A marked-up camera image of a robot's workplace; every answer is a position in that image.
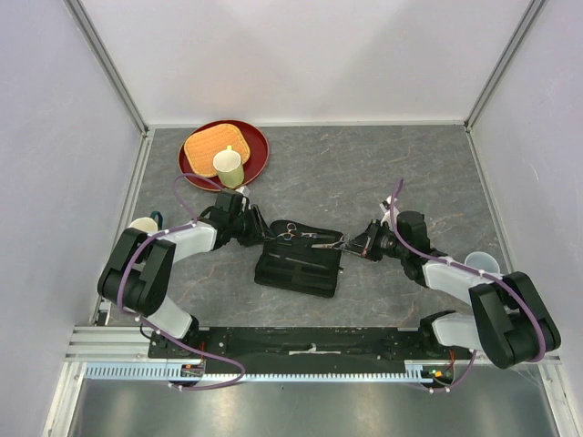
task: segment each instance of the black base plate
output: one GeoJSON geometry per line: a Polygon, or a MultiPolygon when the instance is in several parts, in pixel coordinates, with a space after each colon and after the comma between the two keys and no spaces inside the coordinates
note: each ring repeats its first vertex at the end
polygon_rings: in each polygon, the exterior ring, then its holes
{"type": "MultiPolygon", "coordinates": [[[[449,360],[449,348],[424,351],[417,330],[398,328],[201,328],[189,345],[239,361],[248,373],[324,374],[402,372],[405,360],[449,360]],[[340,353],[290,354],[290,351],[340,353]]],[[[466,349],[453,348],[459,360],[466,349]]],[[[150,358],[192,359],[184,351],[153,333],[150,358]]],[[[238,369],[216,360],[206,361],[206,373],[235,373],[238,369]]]]}

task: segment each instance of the mug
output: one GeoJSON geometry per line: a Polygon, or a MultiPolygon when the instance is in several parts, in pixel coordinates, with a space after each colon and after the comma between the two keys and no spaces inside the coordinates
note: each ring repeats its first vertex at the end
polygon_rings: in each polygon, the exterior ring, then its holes
{"type": "Polygon", "coordinates": [[[217,170],[217,176],[227,188],[236,188],[243,183],[244,173],[240,154],[227,146],[212,159],[212,166],[217,170]]]}
{"type": "Polygon", "coordinates": [[[465,257],[464,264],[477,270],[483,270],[488,273],[500,273],[498,261],[485,252],[472,252],[465,257]]]}
{"type": "Polygon", "coordinates": [[[136,218],[129,224],[129,228],[141,230],[142,232],[156,232],[162,229],[163,220],[164,218],[162,218],[160,211],[152,211],[149,217],[136,218]]]}

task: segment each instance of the cable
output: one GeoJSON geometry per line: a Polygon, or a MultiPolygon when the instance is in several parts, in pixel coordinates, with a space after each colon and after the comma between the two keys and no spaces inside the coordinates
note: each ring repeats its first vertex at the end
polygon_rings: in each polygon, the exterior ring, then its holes
{"type": "MultiPolygon", "coordinates": [[[[393,226],[394,235],[399,239],[399,241],[401,242],[401,244],[403,244],[403,246],[405,246],[407,249],[409,249],[415,255],[418,255],[418,256],[425,258],[425,259],[430,259],[431,261],[439,262],[441,264],[448,264],[448,261],[446,259],[432,257],[431,255],[427,255],[426,253],[423,253],[422,251],[415,249],[413,246],[411,246],[409,243],[407,243],[404,240],[404,238],[401,236],[401,234],[399,233],[399,230],[397,229],[395,219],[394,219],[394,203],[397,199],[397,196],[399,196],[399,194],[401,193],[401,189],[403,189],[403,184],[404,184],[404,180],[403,180],[403,178],[400,178],[399,181],[397,182],[397,185],[394,188],[393,195],[391,196],[391,205],[389,207],[390,212],[391,212],[391,215],[390,215],[391,226],[393,226]]],[[[535,334],[537,335],[538,354],[532,360],[530,360],[530,362],[541,361],[543,359],[543,357],[545,356],[545,352],[547,351],[547,344],[545,343],[545,335],[543,334],[543,331],[540,329],[540,326],[538,325],[537,317],[533,314],[533,312],[526,305],[526,303],[520,298],[520,296],[518,296],[514,290],[512,290],[508,285],[506,285],[504,281],[502,281],[501,279],[499,279],[496,276],[493,276],[489,273],[485,273],[483,270],[473,269],[473,268],[468,267],[465,264],[461,264],[459,262],[451,262],[451,263],[449,263],[449,265],[453,266],[457,269],[471,273],[473,275],[479,276],[481,278],[489,279],[489,280],[495,282],[499,287],[501,287],[505,292],[507,292],[508,295],[513,300],[516,301],[516,303],[518,304],[520,309],[525,313],[528,320],[532,324],[532,327],[535,330],[535,334]]]]}
{"type": "Polygon", "coordinates": [[[407,384],[407,385],[409,385],[409,387],[413,387],[414,389],[417,389],[417,390],[429,391],[430,393],[449,393],[452,389],[454,389],[459,384],[461,384],[462,381],[467,377],[467,375],[470,372],[470,369],[472,369],[472,366],[474,366],[474,361],[476,360],[476,355],[477,355],[477,351],[472,352],[472,357],[470,358],[470,362],[467,364],[467,367],[465,368],[464,373],[462,373],[462,375],[459,377],[459,380],[452,382],[451,385],[449,385],[448,387],[444,387],[443,389],[439,389],[439,388],[427,389],[423,385],[417,385],[417,384],[407,384]]]}
{"type": "MultiPolygon", "coordinates": [[[[174,179],[174,184],[173,184],[174,195],[176,196],[177,201],[180,202],[180,204],[182,204],[182,206],[184,208],[186,208],[187,211],[190,213],[190,215],[192,216],[193,222],[188,223],[186,225],[177,226],[177,227],[172,228],[172,229],[165,229],[165,230],[161,230],[160,232],[156,232],[155,234],[150,235],[136,249],[136,251],[134,252],[134,254],[129,259],[129,263],[128,263],[128,265],[126,266],[126,268],[124,270],[124,273],[123,273],[123,275],[121,277],[121,281],[119,282],[117,305],[118,305],[119,311],[122,314],[133,315],[131,312],[129,312],[129,311],[127,311],[127,310],[124,309],[124,306],[123,306],[123,298],[124,298],[124,292],[126,290],[126,284],[128,283],[129,273],[132,270],[132,268],[134,267],[134,265],[136,264],[136,261],[138,260],[139,256],[144,251],[144,249],[152,241],[154,241],[158,237],[161,237],[163,235],[168,235],[168,234],[171,234],[171,233],[174,233],[174,232],[179,232],[181,230],[190,229],[196,223],[196,214],[194,213],[194,211],[188,205],[186,205],[186,203],[184,202],[184,200],[180,197],[180,195],[176,191],[176,181],[179,180],[180,178],[184,178],[186,176],[192,176],[194,178],[199,178],[199,179],[206,180],[207,182],[215,185],[217,188],[220,188],[213,181],[211,181],[209,179],[206,179],[206,178],[203,178],[201,176],[195,175],[194,173],[184,173],[184,174],[182,174],[182,175],[180,175],[180,176],[178,176],[177,178],[174,179]]],[[[179,389],[181,391],[182,390],[188,390],[188,391],[213,390],[213,389],[219,389],[219,388],[222,388],[222,387],[229,387],[230,385],[233,385],[233,384],[237,383],[243,376],[245,376],[245,367],[240,362],[235,361],[235,360],[231,360],[230,358],[221,357],[219,355],[214,355],[212,353],[208,353],[208,352],[204,352],[204,351],[199,351],[198,349],[194,349],[194,348],[190,347],[189,345],[183,343],[182,341],[180,341],[180,340],[172,337],[167,332],[161,330],[156,325],[154,325],[153,323],[151,323],[149,320],[144,319],[143,321],[144,321],[144,324],[148,325],[153,330],[159,330],[160,331],[160,334],[162,336],[166,337],[168,340],[172,341],[174,344],[176,344],[177,346],[181,347],[182,349],[185,349],[185,350],[190,351],[192,353],[196,353],[197,355],[200,355],[200,356],[203,356],[203,357],[206,357],[206,358],[211,358],[213,360],[227,362],[228,364],[232,364],[234,366],[237,366],[240,369],[240,375],[238,375],[236,378],[233,378],[232,380],[229,380],[229,381],[220,382],[218,384],[206,385],[206,386],[202,386],[202,387],[198,387],[198,386],[194,386],[194,387],[184,387],[182,385],[170,383],[170,386],[171,387],[177,388],[177,389],[179,389]]]]}
{"type": "Polygon", "coordinates": [[[449,366],[447,366],[447,368],[445,369],[445,371],[449,371],[451,368],[454,367],[454,364],[455,364],[455,352],[454,352],[453,349],[450,349],[449,350],[449,359],[450,359],[449,366]]]}
{"type": "Polygon", "coordinates": [[[193,178],[205,180],[205,181],[209,182],[213,187],[216,187],[218,189],[222,189],[222,187],[219,184],[217,184],[214,180],[210,180],[208,178],[203,178],[202,176],[195,175],[194,173],[182,173],[181,175],[178,175],[174,178],[174,182],[172,182],[172,191],[174,191],[174,197],[179,202],[179,204],[182,205],[184,207],[184,209],[186,209],[189,212],[190,217],[192,218],[192,221],[194,221],[196,223],[197,222],[197,215],[195,214],[194,210],[187,205],[187,203],[184,201],[182,196],[176,190],[176,183],[179,181],[179,179],[186,178],[186,177],[193,177],[193,178]]]}
{"type": "Polygon", "coordinates": [[[200,213],[200,217],[207,217],[207,214],[209,214],[211,210],[212,210],[212,207],[204,208],[202,210],[202,212],[200,213]]]}
{"type": "Polygon", "coordinates": [[[432,378],[434,379],[435,382],[437,382],[438,384],[443,385],[444,387],[450,387],[454,382],[455,382],[455,367],[452,367],[452,381],[451,382],[443,382],[441,381],[438,377],[436,377],[435,375],[432,375],[432,378]]]}
{"type": "Polygon", "coordinates": [[[152,336],[147,335],[146,332],[144,332],[144,324],[143,323],[139,324],[139,333],[142,334],[142,337],[146,337],[148,340],[152,340],[152,336]]]}

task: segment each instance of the round tray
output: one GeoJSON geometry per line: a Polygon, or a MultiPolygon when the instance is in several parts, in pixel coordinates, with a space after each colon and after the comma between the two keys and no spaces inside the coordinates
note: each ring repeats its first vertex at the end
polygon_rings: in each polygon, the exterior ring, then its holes
{"type": "MultiPolygon", "coordinates": [[[[222,123],[229,123],[233,126],[238,127],[241,134],[243,134],[245,141],[247,141],[247,144],[249,145],[251,155],[249,156],[247,162],[243,165],[245,177],[242,183],[242,185],[249,185],[257,176],[259,176],[259,174],[263,171],[263,169],[267,165],[267,160],[270,157],[270,146],[267,143],[267,139],[265,139],[265,137],[258,128],[250,125],[249,123],[245,123],[244,121],[239,120],[213,121],[212,123],[208,123],[208,125],[199,127],[197,130],[192,132],[192,134],[200,132],[201,130],[204,129],[208,129],[209,127],[220,125],[222,123]]],[[[192,168],[190,167],[189,160],[186,158],[186,153],[184,153],[184,144],[182,144],[182,147],[180,148],[179,152],[179,167],[182,173],[193,173],[192,168]]],[[[193,177],[186,177],[186,179],[195,187],[206,189],[207,191],[218,191],[206,180],[193,177]]],[[[224,185],[220,183],[220,179],[218,176],[210,178],[210,180],[216,182],[221,187],[224,187],[224,185]]]]}

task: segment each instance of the yellow sponge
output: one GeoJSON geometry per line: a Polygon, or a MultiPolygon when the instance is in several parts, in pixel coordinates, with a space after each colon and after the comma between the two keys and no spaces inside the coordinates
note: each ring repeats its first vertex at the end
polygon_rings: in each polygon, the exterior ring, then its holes
{"type": "Polygon", "coordinates": [[[227,146],[232,146],[233,150],[240,154],[242,164],[245,164],[251,156],[249,145],[239,128],[228,123],[192,134],[184,143],[184,153],[192,171],[204,178],[212,178],[217,176],[212,159],[227,146]]]}

